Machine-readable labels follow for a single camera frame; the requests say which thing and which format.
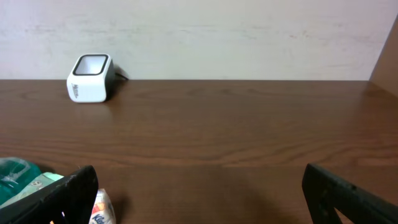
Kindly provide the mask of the small orange snack packet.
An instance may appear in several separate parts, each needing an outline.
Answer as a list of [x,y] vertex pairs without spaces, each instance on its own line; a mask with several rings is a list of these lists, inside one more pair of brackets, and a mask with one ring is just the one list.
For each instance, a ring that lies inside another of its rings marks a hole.
[[99,189],[96,194],[89,224],[116,224],[113,205],[105,189]]

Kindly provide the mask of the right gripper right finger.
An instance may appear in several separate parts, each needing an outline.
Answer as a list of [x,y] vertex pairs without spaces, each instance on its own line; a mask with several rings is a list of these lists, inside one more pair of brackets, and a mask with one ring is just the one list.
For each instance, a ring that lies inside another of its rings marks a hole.
[[307,164],[302,190],[314,223],[397,224],[397,206],[315,164]]

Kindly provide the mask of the teal mouthwash bottle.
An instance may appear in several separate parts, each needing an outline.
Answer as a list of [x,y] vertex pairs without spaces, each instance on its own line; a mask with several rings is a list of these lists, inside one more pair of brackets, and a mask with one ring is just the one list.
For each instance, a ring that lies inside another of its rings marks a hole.
[[17,195],[37,176],[39,167],[17,157],[1,158],[1,204]]

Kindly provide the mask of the light teal candy packet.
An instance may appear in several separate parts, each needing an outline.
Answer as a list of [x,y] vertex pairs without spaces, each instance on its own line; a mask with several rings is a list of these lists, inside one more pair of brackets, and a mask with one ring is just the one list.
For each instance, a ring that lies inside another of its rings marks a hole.
[[4,208],[16,201],[29,196],[30,194],[52,184],[53,182],[62,179],[63,176],[51,172],[44,172],[32,180],[28,185],[26,185],[18,194],[11,197],[9,200],[1,205]]

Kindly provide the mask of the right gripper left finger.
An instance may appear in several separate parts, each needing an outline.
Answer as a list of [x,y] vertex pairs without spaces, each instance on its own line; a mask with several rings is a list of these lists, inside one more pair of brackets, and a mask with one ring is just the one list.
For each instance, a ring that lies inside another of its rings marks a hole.
[[91,165],[1,209],[2,224],[87,224],[98,191],[98,178]]

